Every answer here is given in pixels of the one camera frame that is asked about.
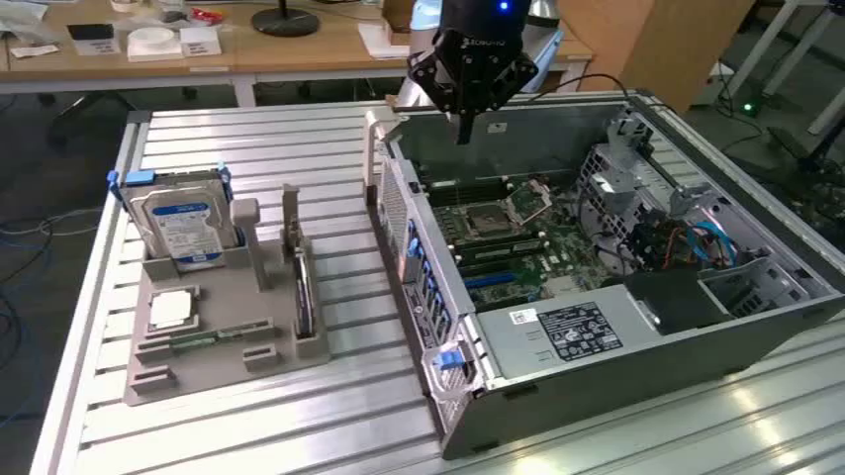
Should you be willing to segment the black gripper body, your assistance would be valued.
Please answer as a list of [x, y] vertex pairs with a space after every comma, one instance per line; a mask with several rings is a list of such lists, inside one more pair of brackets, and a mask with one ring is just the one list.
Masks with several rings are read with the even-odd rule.
[[444, 1], [434, 40], [441, 63], [457, 67], [472, 62], [508, 65], [524, 50], [522, 33], [530, 1]]

